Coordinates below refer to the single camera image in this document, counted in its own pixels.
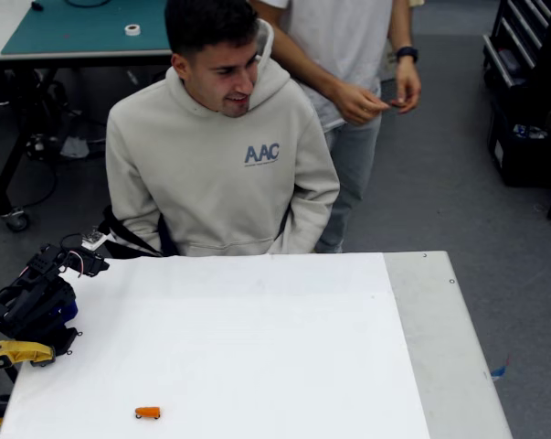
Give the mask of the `standing person right hand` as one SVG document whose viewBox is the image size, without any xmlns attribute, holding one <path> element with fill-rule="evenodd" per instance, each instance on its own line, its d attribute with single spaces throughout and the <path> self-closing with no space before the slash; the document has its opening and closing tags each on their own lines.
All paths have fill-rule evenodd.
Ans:
<svg viewBox="0 0 551 439">
<path fill-rule="evenodd" d="M 371 91 L 346 82 L 335 87 L 331 100 L 343 119 L 356 126 L 372 121 L 389 109 L 389 105 Z"/>
</svg>

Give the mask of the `standing person left hand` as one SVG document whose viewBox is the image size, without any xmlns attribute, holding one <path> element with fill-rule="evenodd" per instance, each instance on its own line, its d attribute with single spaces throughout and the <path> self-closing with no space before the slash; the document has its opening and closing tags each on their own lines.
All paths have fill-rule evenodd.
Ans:
<svg viewBox="0 0 551 439">
<path fill-rule="evenodd" d="M 414 110 L 419 104 L 421 82 L 412 57 L 403 57 L 396 69 L 397 94 L 393 105 L 401 114 Z"/>
</svg>

